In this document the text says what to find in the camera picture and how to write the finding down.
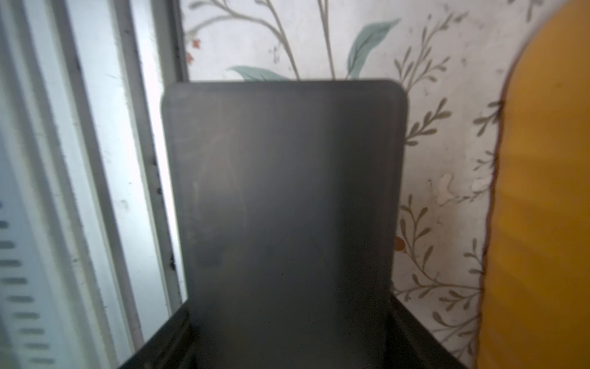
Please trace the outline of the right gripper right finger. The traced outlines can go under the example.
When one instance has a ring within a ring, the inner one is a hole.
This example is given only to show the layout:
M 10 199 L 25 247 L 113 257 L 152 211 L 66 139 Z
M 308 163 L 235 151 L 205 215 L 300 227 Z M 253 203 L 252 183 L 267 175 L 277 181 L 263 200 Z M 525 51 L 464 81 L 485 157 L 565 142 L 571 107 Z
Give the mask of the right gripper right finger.
M 387 317 L 387 368 L 465 369 L 390 293 Z

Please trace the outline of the black pencil case front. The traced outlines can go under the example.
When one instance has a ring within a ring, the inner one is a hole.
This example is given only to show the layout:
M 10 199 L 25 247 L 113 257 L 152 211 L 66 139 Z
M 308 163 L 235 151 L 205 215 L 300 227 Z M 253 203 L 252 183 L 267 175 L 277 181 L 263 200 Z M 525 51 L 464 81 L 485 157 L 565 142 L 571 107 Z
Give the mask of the black pencil case front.
M 407 94 L 199 82 L 161 100 L 199 368 L 381 368 Z

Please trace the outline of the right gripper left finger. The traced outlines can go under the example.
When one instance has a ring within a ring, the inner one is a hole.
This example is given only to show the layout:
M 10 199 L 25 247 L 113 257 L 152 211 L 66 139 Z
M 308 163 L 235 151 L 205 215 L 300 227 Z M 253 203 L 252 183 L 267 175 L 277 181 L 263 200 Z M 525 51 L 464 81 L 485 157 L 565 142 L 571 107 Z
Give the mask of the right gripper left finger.
M 120 368 L 193 368 L 194 330 L 187 302 Z

